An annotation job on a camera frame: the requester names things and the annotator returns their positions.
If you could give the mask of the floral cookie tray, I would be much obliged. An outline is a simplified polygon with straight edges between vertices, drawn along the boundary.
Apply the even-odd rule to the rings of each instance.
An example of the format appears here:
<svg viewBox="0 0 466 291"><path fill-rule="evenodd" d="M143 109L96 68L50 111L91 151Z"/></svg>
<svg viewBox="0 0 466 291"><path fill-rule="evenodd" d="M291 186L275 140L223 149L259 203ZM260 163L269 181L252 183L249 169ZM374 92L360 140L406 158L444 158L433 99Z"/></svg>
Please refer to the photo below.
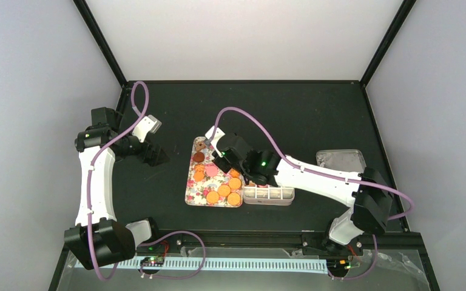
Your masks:
<svg viewBox="0 0 466 291"><path fill-rule="evenodd" d="M245 184L243 177L234 169L228 173L218 169L215 177L206 176L204 168L208 165L216 166L212 157L214 150L207 145L201 150L205 155L205 160L201 163L194 162L192 157L197 152L195 144L199 141L205 142L205 137L196 137L193 141L184 195L185 203L189 206L240 207L243 203L242 194Z"/></svg>

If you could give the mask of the pink divided cookie tin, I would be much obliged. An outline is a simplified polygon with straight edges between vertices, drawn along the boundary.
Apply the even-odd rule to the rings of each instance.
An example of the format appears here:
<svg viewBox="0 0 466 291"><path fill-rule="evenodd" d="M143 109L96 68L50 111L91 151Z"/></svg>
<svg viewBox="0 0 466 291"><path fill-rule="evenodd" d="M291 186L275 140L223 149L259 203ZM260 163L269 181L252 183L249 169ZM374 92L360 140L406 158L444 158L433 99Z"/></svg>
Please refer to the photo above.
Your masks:
<svg viewBox="0 0 466 291"><path fill-rule="evenodd" d="M244 186L243 200L247 204L264 206L289 206L295 198L291 187Z"/></svg>

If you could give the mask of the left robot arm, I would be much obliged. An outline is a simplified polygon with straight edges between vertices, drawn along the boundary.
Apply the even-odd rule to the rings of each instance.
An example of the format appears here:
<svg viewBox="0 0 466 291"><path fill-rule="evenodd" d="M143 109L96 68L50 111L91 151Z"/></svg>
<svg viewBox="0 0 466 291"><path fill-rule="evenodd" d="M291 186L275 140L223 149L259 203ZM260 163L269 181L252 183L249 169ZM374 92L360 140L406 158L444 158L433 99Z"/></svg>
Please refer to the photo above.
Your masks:
<svg viewBox="0 0 466 291"><path fill-rule="evenodd" d="M133 258L136 248L152 237L150 218L128 224L117 221L112 198L116 160L136 156L152 167L168 160L163 149L149 139L161 127L154 116L142 116L125 133L118 132L121 115L114 109L93 109L91 116L91 126L75 140L82 173L81 200L74 227L64 233L64 244L87 270Z"/></svg>

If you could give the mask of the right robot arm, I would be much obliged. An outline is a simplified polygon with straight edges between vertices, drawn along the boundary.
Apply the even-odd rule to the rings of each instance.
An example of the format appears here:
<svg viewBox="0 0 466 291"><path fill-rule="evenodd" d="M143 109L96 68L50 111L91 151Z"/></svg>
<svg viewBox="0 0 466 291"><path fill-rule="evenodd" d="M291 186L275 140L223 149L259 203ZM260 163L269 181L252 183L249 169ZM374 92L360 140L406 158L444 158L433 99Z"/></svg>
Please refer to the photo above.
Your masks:
<svg viewBox="0 0 466 291"><path fill-rule="evenodd" d="M214 149L214 163L224 172L234 169L257 186L301 189L346 206L321 237L326 252L339 253L363 233L386 232L393 194L380 184L379 172L371 168L362 173L343 172L307 164L270 150L256 150L235 133L206 133L205 138Z"/></svg>

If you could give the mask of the pink sandwich cookie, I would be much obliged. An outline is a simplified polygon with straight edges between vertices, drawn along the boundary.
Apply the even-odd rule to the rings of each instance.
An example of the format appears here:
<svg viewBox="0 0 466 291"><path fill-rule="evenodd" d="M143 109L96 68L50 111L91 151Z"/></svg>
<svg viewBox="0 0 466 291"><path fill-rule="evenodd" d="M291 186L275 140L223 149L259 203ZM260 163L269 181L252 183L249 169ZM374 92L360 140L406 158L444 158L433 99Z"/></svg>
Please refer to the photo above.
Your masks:
<svg viewBox="0 0 466 291"><path fill-rule="evenodd" d="M213 165L208 165L206 166L205 168L205 172L206 172L206 176L212 178L212 177L215 177L218 173L218 168L216 166L213 166Z"/></svg>

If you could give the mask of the brown flower cookie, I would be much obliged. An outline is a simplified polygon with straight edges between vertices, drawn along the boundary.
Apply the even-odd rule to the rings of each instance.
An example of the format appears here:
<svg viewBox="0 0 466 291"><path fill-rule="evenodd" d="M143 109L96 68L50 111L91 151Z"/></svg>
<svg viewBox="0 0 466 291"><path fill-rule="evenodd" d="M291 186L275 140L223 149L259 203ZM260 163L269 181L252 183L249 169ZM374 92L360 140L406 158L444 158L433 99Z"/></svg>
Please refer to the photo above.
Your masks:
<svg viewBox="0 0 466 291"><path fill-rule="evenodd" d="M195 144L195 150L197 152L200 152L201 150L205 149L207 147L206 143L204 141L199 141Z"/></svg>

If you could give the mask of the dark brown round cookie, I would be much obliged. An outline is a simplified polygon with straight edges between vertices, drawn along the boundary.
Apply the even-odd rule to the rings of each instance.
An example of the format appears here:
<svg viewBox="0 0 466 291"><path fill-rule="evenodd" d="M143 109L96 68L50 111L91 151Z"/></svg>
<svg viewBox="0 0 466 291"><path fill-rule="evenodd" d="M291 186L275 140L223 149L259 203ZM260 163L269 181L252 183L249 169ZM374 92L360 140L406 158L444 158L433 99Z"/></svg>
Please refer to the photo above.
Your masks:
<svg viewBox="0 0 466 291"><path fill-rule="evenodd" d="M196 163L201 163L205 160L205 155L203 152L196 152L193 155L192 160Z"/></svg>

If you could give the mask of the clear plastic tin lid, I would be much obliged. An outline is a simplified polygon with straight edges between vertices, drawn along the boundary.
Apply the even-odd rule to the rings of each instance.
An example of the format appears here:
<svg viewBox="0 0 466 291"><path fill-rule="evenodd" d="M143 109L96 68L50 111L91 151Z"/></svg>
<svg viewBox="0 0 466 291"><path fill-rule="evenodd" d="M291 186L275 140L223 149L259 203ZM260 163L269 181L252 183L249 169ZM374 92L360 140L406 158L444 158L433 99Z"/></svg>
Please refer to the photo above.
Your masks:
<svg viewBox="0 0 466 291"><path fill-rule="evenodd" d="M320 167L343 172L363 173L366 168L362 152L356 149L320 150L316 162Z"/></svg>

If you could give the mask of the black frame post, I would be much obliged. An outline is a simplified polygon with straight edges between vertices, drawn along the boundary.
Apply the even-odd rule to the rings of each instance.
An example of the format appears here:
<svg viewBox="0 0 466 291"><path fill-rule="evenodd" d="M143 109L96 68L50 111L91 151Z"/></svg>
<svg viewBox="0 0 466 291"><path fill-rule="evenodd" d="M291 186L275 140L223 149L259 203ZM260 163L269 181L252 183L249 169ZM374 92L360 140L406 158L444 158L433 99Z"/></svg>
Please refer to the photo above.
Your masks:
<svg viewBox="0 0 466 291"><path fill-rule="evenodd" d="M111 69L113 75L118 81L120 87L127 85L127 79L120 69L118 61L116 60L113 52L106 41L104 34L102 33L87 1L85 0L73 0L73 3L77 10L79 11L80 16L85 22L89 32L91 33L93 39L95 40L100 52L104 56L109 68Z"/></svg>

